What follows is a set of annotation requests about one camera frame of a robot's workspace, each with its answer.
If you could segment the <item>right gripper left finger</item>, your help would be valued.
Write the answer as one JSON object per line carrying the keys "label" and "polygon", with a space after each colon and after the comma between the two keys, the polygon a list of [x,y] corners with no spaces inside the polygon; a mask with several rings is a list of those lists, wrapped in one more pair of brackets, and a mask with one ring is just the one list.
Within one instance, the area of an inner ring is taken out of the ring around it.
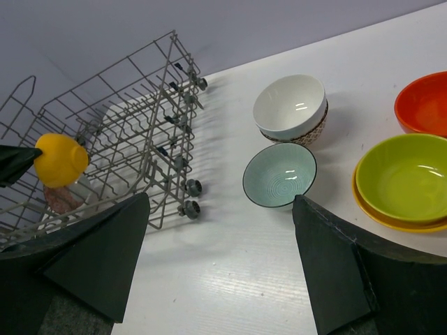
{"label": "right gripper left finger", "polygon": [[150,213],[139,193],[1,251],[2,334],[110,334],[124,319]]}

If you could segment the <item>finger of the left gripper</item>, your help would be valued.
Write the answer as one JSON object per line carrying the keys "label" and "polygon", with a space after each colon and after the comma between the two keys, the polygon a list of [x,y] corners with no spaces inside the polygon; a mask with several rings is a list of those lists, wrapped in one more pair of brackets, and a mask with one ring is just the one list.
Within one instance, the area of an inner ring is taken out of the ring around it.
{"label": "finger of the left gripper", "polygon": [[1,145],[1,187],[12,186],[43,152],[38,148]]}

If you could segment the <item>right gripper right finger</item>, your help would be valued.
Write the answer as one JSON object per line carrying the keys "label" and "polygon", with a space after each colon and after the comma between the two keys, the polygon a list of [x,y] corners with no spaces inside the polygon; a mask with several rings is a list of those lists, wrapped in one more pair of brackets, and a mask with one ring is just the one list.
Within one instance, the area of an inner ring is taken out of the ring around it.
{"label": "right gripper right finger", "polygon": [[293,222],[318,334],[445,334],[446,258],[298,195]]}

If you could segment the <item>yellow-orange bowl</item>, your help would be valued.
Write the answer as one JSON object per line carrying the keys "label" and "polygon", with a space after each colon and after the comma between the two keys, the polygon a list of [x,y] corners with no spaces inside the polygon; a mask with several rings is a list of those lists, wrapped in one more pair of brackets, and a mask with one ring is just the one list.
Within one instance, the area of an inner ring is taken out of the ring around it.
{"label": "yellow-orange bowl", "polygon": [[73,138],[46,133],[35,144],[42,154],[34,160],[38,179],[48,188],[60,188],[75,182],[87,169],[87,150]]}

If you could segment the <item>pink speckled bowl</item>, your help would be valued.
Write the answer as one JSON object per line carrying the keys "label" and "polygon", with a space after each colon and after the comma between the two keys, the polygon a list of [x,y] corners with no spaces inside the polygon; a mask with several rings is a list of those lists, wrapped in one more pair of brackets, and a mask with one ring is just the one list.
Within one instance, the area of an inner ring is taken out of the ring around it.
{"label": "pink speckled bowl", "polygon": [[67,186],[59,188],[43,187],[47,204],[57,214],[65,214],[82,206],[91,192],[90,181],[85,175],[81,175],[75,182]]}

